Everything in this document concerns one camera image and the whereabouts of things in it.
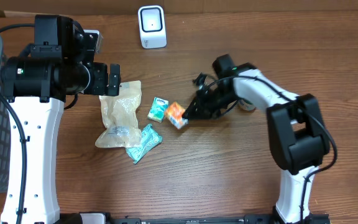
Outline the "teal tissue pack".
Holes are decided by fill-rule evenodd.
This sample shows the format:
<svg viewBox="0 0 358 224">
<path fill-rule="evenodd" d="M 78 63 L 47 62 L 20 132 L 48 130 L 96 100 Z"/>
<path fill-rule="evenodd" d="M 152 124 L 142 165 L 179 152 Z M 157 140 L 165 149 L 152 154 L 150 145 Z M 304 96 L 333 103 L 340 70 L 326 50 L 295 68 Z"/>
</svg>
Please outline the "teal tissue pack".
<svg viewBox="0 0 358 224">
<path fill-rule="evenodd" d="M 169 106 L 169 101 L 155 97 L 147 115 L 148 119 L 161 123 L 164 118 L 164 112 Z"/>
</svg>

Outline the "clear plastic bag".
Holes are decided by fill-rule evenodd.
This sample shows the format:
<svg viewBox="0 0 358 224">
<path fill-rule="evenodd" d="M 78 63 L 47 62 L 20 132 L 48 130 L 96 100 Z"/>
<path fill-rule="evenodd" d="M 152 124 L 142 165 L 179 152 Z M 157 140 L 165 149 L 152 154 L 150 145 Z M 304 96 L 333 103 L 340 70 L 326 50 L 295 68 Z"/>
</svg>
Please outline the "clear plastic bag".
<svg viewBox="0 0 358 224">
<path fill-rule="evenodd" d="M 120 84 L 118 96 L 100 96 L 101 116 L 106 130 L 97 138 L 98 148 L 137 147 L 141 130 L 136 117 L 142 97 L 141 81 Z"/>
</svg>

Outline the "orange tissue pack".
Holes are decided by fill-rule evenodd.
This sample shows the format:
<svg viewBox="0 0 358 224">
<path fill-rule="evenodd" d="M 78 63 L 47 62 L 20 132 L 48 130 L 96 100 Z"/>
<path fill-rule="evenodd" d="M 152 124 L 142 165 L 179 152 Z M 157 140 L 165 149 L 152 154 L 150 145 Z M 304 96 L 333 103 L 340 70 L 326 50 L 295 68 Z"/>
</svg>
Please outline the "orange tissue pack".
<svg viewBox="0 0 358 224">
<path fill-rule="evenodd" d="M 185 109 L 177 102 L 173 102 L 164 112 L 165 117 L 176 127 L 181 129 L 188 124 L 188 120 L 183 118 Z"/>
</svg>

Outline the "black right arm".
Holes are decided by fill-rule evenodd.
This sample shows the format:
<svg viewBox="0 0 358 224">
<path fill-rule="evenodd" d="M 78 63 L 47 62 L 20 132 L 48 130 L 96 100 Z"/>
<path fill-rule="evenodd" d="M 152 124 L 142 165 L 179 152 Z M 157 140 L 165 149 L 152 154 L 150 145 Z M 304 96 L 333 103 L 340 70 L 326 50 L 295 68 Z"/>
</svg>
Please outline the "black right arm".
<svg viewBox="0 0 358 224">
<path fill-rule="evenodd" d="M 313 179 L 330 150 L 317 99 L 280 88 L 253 64 L 235 65 L 228 54 L 212 67 L 217 79 L 207 84 L 206 75 L 199 74 L 193 81 L 199 89 L 182 117 L 218 119 L 244 101 L 265 113 L 270 153 L 281 169 L 273 213 L 247 215 L 245 223 L 329 223 L 328 215 L 315 215 L 308 205 Z"/>
</svg>

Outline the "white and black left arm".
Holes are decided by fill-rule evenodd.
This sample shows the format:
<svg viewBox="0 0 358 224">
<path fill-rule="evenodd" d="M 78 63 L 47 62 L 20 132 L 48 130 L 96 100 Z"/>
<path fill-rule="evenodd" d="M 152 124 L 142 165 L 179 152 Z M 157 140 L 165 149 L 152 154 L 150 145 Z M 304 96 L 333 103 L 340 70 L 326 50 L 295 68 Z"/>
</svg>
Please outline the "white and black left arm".
<svg viewBox="0 0 358 224">
<path fill-rule="evenodd" d="M 108 223 L 106 212 L 62 214 L 56 190 L 57 138 L 66 97 L 117 96 L 117 64 L 96 63 L 103 39 L 65 16 L 35 17 L 34 43 L 3 69 L 11 154 L 1 223 Z"/>
</svg>

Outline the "teal wipes packet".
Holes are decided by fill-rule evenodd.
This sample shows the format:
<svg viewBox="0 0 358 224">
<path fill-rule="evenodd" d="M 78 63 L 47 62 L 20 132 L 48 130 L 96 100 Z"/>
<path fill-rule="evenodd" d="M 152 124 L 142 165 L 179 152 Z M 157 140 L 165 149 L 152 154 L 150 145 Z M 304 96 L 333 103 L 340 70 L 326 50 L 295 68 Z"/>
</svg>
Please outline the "teal wipes packet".
<svg viewBox="0 0 358 224">
<path fill-rule="evenodd" d="M 138 163 L 150 150 L 159 145 L 163 141 L 161 137 L 153 128 L 152 124 L 148 124 L 142 130 L 142 138 L 140 146 L 128 147 L 126 152 L 133 160 L 133 163 Z"/>
</svg>

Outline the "green lid jar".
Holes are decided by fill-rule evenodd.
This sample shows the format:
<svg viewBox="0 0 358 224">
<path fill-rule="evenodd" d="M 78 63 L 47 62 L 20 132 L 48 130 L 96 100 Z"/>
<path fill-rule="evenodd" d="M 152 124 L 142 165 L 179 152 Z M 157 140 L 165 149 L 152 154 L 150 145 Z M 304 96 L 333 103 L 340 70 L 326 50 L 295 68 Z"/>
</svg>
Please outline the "green lid jar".
<svg viewBox="0 0 358 224">
<path fill-rule="evenodd" d="M 238 102 L 239 107 L 244 110 L 244 111 L 253 111 L 255 110 L 255 105 L 253 105 L 251 102 L 245 100 L 245 99 L 240 99 Z"/>
</svg>

